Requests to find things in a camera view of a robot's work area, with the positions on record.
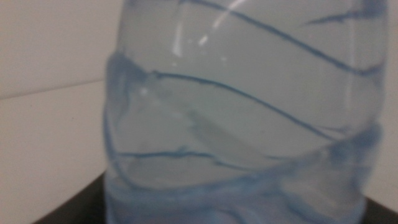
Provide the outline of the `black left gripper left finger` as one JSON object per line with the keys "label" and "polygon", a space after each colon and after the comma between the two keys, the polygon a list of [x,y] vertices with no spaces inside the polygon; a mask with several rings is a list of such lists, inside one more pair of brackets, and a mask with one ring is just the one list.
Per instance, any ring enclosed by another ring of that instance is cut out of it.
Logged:
{"label": "black left gripper left finger", "polygon": [[105,224],[104,174],[34,224]]}

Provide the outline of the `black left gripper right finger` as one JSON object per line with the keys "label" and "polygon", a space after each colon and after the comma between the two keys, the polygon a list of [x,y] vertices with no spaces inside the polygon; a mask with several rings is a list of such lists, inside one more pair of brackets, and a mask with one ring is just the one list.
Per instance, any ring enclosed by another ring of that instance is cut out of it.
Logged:
{"label": "black left gripper right finger", "polygon": [[397,212],[377,203],[370,198],[366,199],[364,224],[398,224]]}

